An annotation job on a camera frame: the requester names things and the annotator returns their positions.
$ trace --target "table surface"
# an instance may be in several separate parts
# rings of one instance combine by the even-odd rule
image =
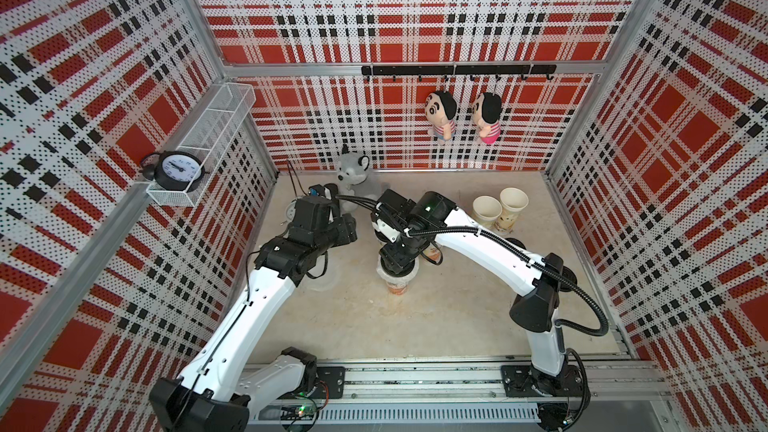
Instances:
[[[530,203],[511,236],[532,252],[560,255],[582,289],[595,297],[538,172],[378,172],[371,179],[416,202],[424,192],[437,191],[468,212],[477,196],[498,197],[505,187],[520,188]],[[300,180],[308,188],[334,182],[335,176],[303,174]],[[256,250],[285,229],[281,224],[292,199],[290,179],[281,174]],[[353,215],[357,242],[330,250],[326,277],[316,282],[303,279],[270,322],[249,363],[269,363],[289,346],[319,359],[339,360],[530,355],[525,331],[508,315],[514,292],[500,278],[444,248],[443,264],[420,259],[408,290],[399,296],[390,294],[376,273],[380,244],[370,227],[370,213],[358,208]],[[322,261],[319,267],[314,274],[322,270]],[[576,294],[560,294],[560,300],[562,318],[598,326],[594,313]],[[591,337],[570,328],[563,331],[566,347],[580,354],[619,352],[612,334]]]

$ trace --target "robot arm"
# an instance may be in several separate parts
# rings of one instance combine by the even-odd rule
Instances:
[[[374,229],[389,241],[379,251],[386,271],[397,275],[412,268],[418,255],[435,241],[466,255],[509,285],[518,294],[510,318],[528,335],[533,380],[540,394],[551,393],[565,359],[558,325],[559,282],[553,278],[562,272],[560,257],[543,257],[507,244],[478,226],[454,202],[435,192],[428,192],[415,203],[392,190],[385,191],[379,201],[337,198],[333,185],[313,186],[310,190],[312,196],[296,202],[296,216],[288,227],[288,236],[274,237],[261,248],[246,290],[206,347],[178,378],[160,379],[153,387],[150,402],[162,427],[244,430],[249,416],[282,394],[312,391],[316,358],[290,348],[247,379],[249,383],[244,385],[252,392],[244,396],[234,394],[250,352],[277,309],[296,290],[318,257],[331,247],[357,239],[355,219],[350,214],[340,214],[338,198],[358,201],[372,210]],[[607,322],[603,327],[601,319],[600,325],[599,332],[604,334]]]

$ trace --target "plaid wall panel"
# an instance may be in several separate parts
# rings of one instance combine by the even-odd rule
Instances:
[[[692,430],[768,418],[768,0],[659,0],[557,175]]]
[[[211,76],[178,0],[0,0],[0,347]]]
[[[229,63],[600,60],[633,0],[198,0]]]
[[[270,186],[242,131],[214,173],[196,208],[141,216],[0,430],[156,430],[149,391],[216,330]]]
[[[253,78],[256,126],[279,168],[333,168],[342,144],[370,155],[375,168],[541,170],[587,91],[591,76]],[[444,146],[429,133],[427,95],[453,94],[456,135]],[[502,97],[502,134],[478,140],[470,105],[482,92]]]

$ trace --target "pink shirt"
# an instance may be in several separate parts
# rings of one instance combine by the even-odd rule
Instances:
[[[480,137],[481,140],[483,140],[486,144],[493,144],[496,142],[496,139],[502,134],[502,123],[496,122],[491,126],[491,133],[489,133],[486,137]]]
[[[447,125],[451,127],[451,138],[453,138],[453,136],[456,134],[456,120],[451,119],[451,121],[448,122]],[[432,127],[435,129],[435,135],[437,137],[445,139],[446,136],[443,135],[443,132],[442,132],[443,127],[437,127],[437,126],[432,126]]]

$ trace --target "stuffed animal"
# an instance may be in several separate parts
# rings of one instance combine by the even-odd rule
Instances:
[[[341,149],[339,161],[336,163],[336,172],[339,174],[339,194],[342,196],[358,196],[378,199],[385,189],[383,184],[368,177],[368,168],[371,158],[358,153],[350,152],[347,144]],[[342,212],[355,210],[357,205],[348,201],[341,202]]]
[[[501,115],[502,98],[494,93],[484,92],[472,104],[472,120],[482,142],[491,145],[502,134]]]
[[[436,90],[427,96],[424,106],[427,120],[432,124],[432,133],[437,143],[443,145],[456,132],[456,101],[450,93]]]

